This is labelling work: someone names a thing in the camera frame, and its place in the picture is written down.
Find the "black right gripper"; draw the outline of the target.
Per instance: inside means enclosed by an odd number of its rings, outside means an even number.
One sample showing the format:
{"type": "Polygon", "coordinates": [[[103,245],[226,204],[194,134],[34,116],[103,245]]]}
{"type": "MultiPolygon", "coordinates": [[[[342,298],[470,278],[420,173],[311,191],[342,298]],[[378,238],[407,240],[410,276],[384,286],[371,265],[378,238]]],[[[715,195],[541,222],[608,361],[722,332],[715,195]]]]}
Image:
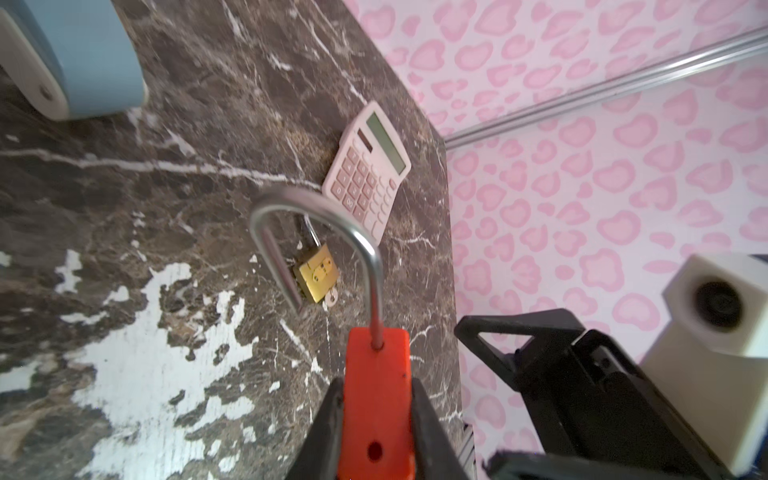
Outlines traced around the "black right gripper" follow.
{"type": "Polygon", "coordinates": [[[469,315],[454,335],[513,390],[546,455],[498,451],[490,479],[729,479],[613,339],[563,308],[469,315]]]}

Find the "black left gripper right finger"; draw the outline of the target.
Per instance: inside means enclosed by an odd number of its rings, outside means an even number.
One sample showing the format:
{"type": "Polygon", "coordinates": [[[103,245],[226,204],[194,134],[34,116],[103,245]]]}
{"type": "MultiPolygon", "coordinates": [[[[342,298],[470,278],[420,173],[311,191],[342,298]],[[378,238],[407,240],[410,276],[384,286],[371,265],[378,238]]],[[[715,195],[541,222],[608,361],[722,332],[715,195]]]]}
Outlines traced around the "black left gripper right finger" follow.
{"type": "Polygon", "coordinates": [[[415,478],[467,480],[455,450],[442,428],[422,382],[413,378],[411,429],[416,462],[415,478]]]}

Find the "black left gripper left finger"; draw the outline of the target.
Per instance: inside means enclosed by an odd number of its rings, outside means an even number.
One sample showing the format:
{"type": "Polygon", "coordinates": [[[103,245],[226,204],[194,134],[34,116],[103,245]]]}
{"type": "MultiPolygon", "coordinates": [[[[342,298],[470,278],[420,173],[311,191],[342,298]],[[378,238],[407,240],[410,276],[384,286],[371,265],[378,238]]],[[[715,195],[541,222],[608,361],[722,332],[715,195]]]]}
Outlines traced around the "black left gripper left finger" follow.
{"type": "Polygon", "coordinates": [[[286,480],[337,478],[343,431],[343,388],[342,378],[330,383],[286,480]]]}

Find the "red padlock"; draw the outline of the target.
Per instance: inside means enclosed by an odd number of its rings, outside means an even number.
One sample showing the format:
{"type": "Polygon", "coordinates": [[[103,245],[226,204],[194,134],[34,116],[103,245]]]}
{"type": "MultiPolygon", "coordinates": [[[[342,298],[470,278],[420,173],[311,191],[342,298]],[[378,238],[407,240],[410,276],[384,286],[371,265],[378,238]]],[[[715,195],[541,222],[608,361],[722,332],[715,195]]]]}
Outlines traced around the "red padlock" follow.
{"type": "Polygon", "coordinates": [[[350,213],[319,194],[294,187],[261,193],[250,214],[250,234],[295,311],[302,308],[301,294],[269,227],[269,216],[277,212],[308,215],[329,226],[357,253],[365,272],[369,322],[348,335],[336,479],[414,478],[409,337],[383,324],[383,262],[375,240],[350,213]]]}

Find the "brass padlock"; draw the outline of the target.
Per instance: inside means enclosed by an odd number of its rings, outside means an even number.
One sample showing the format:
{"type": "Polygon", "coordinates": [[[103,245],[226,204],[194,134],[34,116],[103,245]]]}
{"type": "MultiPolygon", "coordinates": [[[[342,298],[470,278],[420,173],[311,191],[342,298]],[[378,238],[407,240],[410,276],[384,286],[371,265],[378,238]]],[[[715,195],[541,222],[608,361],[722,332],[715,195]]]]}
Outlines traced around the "brass padlock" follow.
{"type": "Polygon", "coordinates": [[[328,245],[320,241],[308,215],[303,216],[303,225],[308,234],[310,250],[294,267],[297,284],[308,300],[332,307],[339,297],[336,288],[339,270],[328,245]]]}

